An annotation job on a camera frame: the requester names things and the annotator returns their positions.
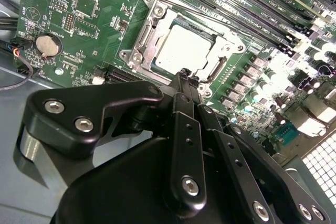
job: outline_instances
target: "wire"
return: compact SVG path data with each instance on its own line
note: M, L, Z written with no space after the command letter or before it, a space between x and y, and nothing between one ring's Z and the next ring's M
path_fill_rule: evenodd
M18 18L12 18L12 17L0 17L0 23L17 23Z
M7 17L10 18L10 15L9 15L8 13L4 12L3 10L0 10L0 13L3 13L3 14L5 14Z
M10 0L0 0L0 4L5 6L8 10L12 11L13 13L19 13L19 8Z
M0 30L16 31L17 30L17 24L1 24L0 23Z
M20 86L22 86L23 84L25 84L27 81L29 81L33 74L34 74L34 70L33 70L33 67L30 65L30 63L25 59L23 58L21 55L20 55L20 51L18 48L14 48L13 50L13 55L19 59L24 65L26 65L26 67L28 68L29 72L28 72L28 75L27 77L22 80L21 82L17 83L17 84L13 84L13 85L9 85L9 86L4 86L4 87L0 87L0 91L5 91L5 90L10 90L10 89L16 89Z

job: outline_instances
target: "black cable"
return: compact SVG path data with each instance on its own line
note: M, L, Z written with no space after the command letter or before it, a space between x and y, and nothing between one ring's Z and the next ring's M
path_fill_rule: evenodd
M19 8L10 0L0 0L0 4L5 6L8 10L11 10L13 13L19 13Z
M17 23L18 18L0 17L0 23Z
M0 48L0 54L4 54L4 55L13 57L13 53L4 49L4 48Z
M0 24L0 30L16 31L17 30L17 25L14 25L14 24Z
M13 53L10 53L9 51L5 52L6 54L10 54L11 56L13 56ZM15 57L17 59L19 59L24 65L26 65L26 67L28 68L28 75L26 76L25 79L23 79L22 81L16 83L16 84L12 84L12 85L8 85L8 86L4 86L4 87L0 87L0 91L5 91L5 90L10 90L10 89L16 89L20 86L22 86L23 84L25 84L26 82L28 82L33 74L34 74L34 69L33 67L30 65L30 63L25 59L23 58L21 55L15 55Z

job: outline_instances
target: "chip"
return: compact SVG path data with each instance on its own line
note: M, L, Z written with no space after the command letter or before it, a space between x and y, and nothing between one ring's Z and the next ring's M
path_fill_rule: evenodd
M254 67L252 67L252 66L249 66L249 67L246 69L246 72L247 72L248 74L250 74L251 76L253 76L253 77L258 77L258 76L261 75L261 71L258 70L258 69L256 69L256 68L254 68Z
M286 90L288 93L293 93L294 90L295 90L295 87L294 87L294 86L288 86L285 90Z
M91 18L92 16L94 16L97 5L97 0L77 0L76 11Z
M259 123L266 123L266 121L267 121L267 119L264 118L264 117L261 117L261 118L258 120Z
M235 83L233 85L233 89L238 91L239 93L245 93L247 88L240 83Z
M254 83L254 80L250 78L249 76L242 74L242 76L239 78L239 80L244 84L252 84Z
M233 92L233 91L230 91L227 96L234 101L238 101L240 99L240 95L236 92Z
M259 101L259 103L261 103L261 104L266 104L266 103L267 103L267 99L262 98L262 99Z
M255 59L253 59L252 64L260 67L260 68L264 68L267 65L267 62L264 61L263 59L260 59L259 57L256 57Z
M224 98L224 100L222 101L222 105L228 108L232 108L234 106L234 103L229 98Z
M200 35L174 25L155 64L171 74L183 68L195 73L206 66L210 47L211 43Z

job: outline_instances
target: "green circuit board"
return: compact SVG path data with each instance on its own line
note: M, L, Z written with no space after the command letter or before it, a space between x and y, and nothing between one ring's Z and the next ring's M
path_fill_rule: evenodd
M317 64L308 56L309 49L290 59L279 55L279 45L293 48L288 42L288 34L298 27L315 24L319 36L309 41L315 47L320 41L333 44L336 41L336 14L331 0L180 0L199 12L217 18L234 27L246 50L233 54L216 79L211 83L211 96L204 102L218 114L235 113L238 124L252 133L258 133L259 141L273 136L280 124L270 106L274 97L288 100L288 106L300 103L307 94L299 89L285 91L286 87L274 83L274 89L263 103L255 102L250 91L261 79L267 79L270 70L293 79L298 74L299 65L308 62L307 72L320 82L313 67ZM120 51L132 50L143 23L149 13L144 0L22 0L17 35L36 41L43 33L57 36L62 44L61 53L52 58L41 56L36 48L22 52L38 69L40 77L62 87L90 85L96 67L114 66L143 80L153 80L145 74L134 72L120 58ZM232 108L223 105L223 97L228 95L239 76L253 59L259 57L266 62L260 69L260 76L253 84L247 85L246 92ZM242 102L248 102L253 110L246 112Z

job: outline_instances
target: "gray cable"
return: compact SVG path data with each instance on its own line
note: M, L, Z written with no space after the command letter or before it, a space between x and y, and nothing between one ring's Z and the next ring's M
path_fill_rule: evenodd
M30 63L25 59L23 58L22 56L19 56L17 57L20 61L23 62L24 65L27 66L27 68L29 69L29 73L27 75L27 77L22 80L21 82L17 83L17 84L13 84L13 85L8 85L8 86L4 86L4 87L0 87L0 91L5 91L5 90L10 90L10 89L16 89L20 86L22 86L23 84L25 84L27 81L29 81L33 74L34 74L34 70L33 70L33 67L30 65Z

